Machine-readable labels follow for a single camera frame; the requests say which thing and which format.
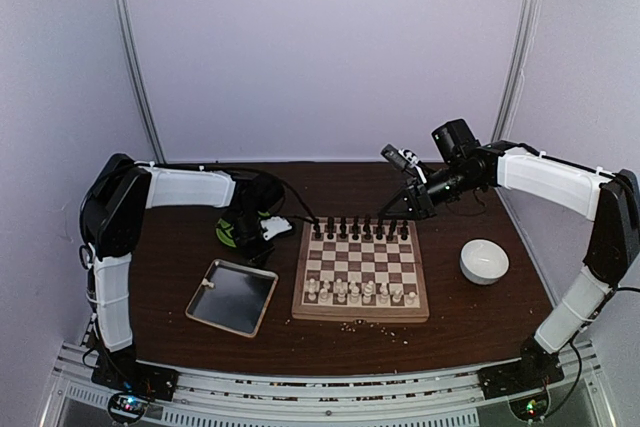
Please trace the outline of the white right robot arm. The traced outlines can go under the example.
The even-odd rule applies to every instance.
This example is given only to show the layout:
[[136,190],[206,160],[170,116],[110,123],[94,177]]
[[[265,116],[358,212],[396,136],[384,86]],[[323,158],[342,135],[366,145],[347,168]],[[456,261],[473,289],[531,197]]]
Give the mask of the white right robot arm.
[[382,157],[408,179],[381,208],[384,219],[422,220],[463,193],[493,188],[517,222],[554,306],[521,345],[518,360],[479,372],[487,388],[518,391],[557,382],[559,353],[618,292],[639,256],[639,178],[554,157],[523,143],[481,143],[456,119],[431,137],[444,165],[427,167],[409,149]]

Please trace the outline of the white chess king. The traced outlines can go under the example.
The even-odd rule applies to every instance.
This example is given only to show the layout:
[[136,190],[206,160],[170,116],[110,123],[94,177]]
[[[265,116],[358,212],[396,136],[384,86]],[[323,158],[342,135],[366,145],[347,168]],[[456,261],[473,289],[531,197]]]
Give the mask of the white chess king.
[[367,284],[363,286],[362,304],[370,305],[374,293],[375,293],[375,285],[372,281],[369,281]]

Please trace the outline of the metal tray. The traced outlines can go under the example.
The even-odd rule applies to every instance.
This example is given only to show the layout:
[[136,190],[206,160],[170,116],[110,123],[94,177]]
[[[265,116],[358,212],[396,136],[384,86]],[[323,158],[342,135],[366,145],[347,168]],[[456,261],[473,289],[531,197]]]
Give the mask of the metal tray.
[[[203,279],[215,283],[215,288],[203,287]],[[200,280],[185,315],[207,326],[254,338],[278,280],[275,272],[215,259]]]

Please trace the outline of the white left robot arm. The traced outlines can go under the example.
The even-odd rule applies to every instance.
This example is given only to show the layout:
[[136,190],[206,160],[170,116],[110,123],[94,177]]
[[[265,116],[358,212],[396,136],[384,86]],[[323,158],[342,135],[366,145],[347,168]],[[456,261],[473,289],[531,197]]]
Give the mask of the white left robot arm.
[[123,391],[157,393],[175,371],[145,367],[136,360],[129,318],[129,266],[147,210],[166,206],[222,209],[218,239],[253,265],[266,261],[274,238],[293,232],[292,223],[272,214],[284,197],[284,183],[258,172],[236,179],[203,166],[163,166],[136,162],[118,153],[110,157],[85,195],[79,213],[87,272],[87,298],[94,317],[98,353],[93,382]]

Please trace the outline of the white chess knight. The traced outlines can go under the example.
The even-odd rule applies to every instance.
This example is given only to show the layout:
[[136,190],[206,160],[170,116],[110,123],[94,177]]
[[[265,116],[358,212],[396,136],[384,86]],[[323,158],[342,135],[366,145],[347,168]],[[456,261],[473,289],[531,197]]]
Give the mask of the white chess knight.
[[322,288],[319,291],[318,303],[320,305],[326,305],[326,304],[328,304],[330,302],[330,300],[331,300],[330,292],[327,289]]

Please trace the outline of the white chess queen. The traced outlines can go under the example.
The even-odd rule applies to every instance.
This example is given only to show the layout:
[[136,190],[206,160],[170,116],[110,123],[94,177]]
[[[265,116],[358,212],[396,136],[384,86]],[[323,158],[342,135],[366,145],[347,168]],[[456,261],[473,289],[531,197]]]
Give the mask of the white chess queen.
[[360,289],[355,283],[349,286],[348,302],[350,305],[358,305],[360,302]]

